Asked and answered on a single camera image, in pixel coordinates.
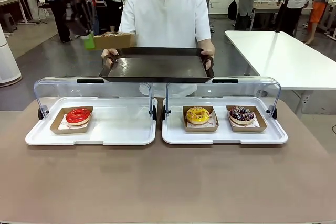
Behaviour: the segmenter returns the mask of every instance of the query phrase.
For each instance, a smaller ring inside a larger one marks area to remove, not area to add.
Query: white plastic tray
[[[158,107],[153,99],[152,105]],[[64,107],[93,106],[88,131],[57,135],[50,130],[59,110]],[[156,121],[149,115],[149,98],[64,97],[50,109],[26,136],[29,145],[146,145],[155,138]]]
[[[213,106],[219,120],[216,132],[188,133],[184,130],[183,106]],[[266,121],[267,128],[261,133],[233,132],[227,117],[227,105],[255,106]],[[266,114],[267,106],[256,97],[223,98],[171,98],[169,114],[162,122],[162,138],[169,144],[283,144],[288,136],[277,120]]]

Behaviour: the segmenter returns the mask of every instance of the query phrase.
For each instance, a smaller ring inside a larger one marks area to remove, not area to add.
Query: chair
[[[16,24],[10,13],[1,14],[0,18],[5,22],[5,28],[8,33],[12,33],[14,30],[17,30]]]
[[[39,9],[39,8],[43,9],[44,13],[46,13],[46,9],[50,9],[50,5],[49,5],[49,3],[42,3],[40,0],[36,0],[36,4],[37,4],[37,8],[38,8],[38,9]],[[38,13],[38,20],[41,21],[41,22],[44,23],[44,24],[47,24],[47,23],[48,23],[47,15],[46,15],[46,20],[47,20],[47,22],[45,22],[45,21],[42,21],[42,20],[41,20],[39,10],[37,10],[37,13]]]

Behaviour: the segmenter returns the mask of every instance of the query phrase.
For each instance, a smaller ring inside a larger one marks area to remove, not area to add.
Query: green object
[[[88,36],[82,37],[84,40],[84,45],[86,49],[95,49],[96,45],[95,40],[93,39],[93,33],[90,33]]]

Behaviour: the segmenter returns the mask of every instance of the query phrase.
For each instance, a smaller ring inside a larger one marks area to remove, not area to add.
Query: table
[[[330,38],[330,39],[336,40],[336,29],[335,29],[332,36],[329,34],[331,25],[334,22],[335,17],[336,17],[336,1],[332,2],[332,4],[330,6],[332,6],[332,12],[330,14],[328,24],[327,24],[327,37]]]
[[[309,6],[305,8],[307,10],[312,10],[312,4],[309,3]],[[253,23],[255,20],[256,14],[275,14],[280,10],[280,6],[277,6],[276,0],[255,0],[253,4],[252,14],[251,14],[251,25],[250,31],[253,29]]]
[[[258,75],[277,80],[283,90],[304,90],[297,116],[314,90],[336,90],[336,62],[286,33],[225,31],[226,36]]]
[[[27,18],[26,18],[26,15],[25,15],[25,12],[23,10],[23,7],[22,7],[22,4],[21,4],[21,1],[20,0],[0,0],[0,6],[3,6],[3,5],[8,5],[8,4],[11,4],[11,3],[14,3],[14,2],[19,2],[19,6],[20,6],[20,10],[21,10],[21,14],[22,14],[22,17],[23,17],[23,23],[18,23],[18,25],[36,25],[36,23],[30,23],[27,21]]]
[[[167,145],[160,118],[148,146],[28,146],[37,109],[34,101],[1,136],[2,222],[336,219],[335,163],[282,101],[282,146]]]

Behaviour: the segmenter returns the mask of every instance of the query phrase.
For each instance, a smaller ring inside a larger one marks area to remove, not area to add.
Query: brown tabletop
[[[0,220],[32,223],[336,219],[332,159],[281,101],[283,146],[28,146],[33,102],[0,143]]]

